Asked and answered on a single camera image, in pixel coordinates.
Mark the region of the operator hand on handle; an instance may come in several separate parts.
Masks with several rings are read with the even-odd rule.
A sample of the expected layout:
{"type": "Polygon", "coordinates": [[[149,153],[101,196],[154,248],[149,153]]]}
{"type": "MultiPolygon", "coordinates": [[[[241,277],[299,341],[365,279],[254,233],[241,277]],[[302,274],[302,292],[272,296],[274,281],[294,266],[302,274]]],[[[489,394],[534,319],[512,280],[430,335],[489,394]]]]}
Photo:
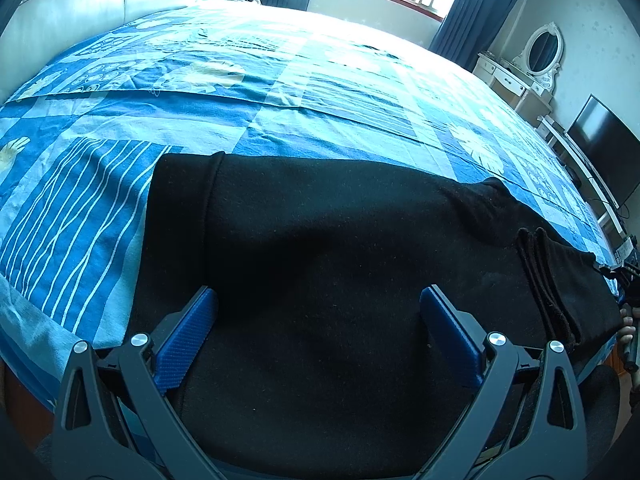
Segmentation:
{"type": "Polygon", "coordinates": [[[623,327],[617,333],[617,351],[620,358],[624,359],[624,354],[636,338],[637,323],[639,322],[639,309],[624,304],[620,308],[620,317],[623,327]]]}

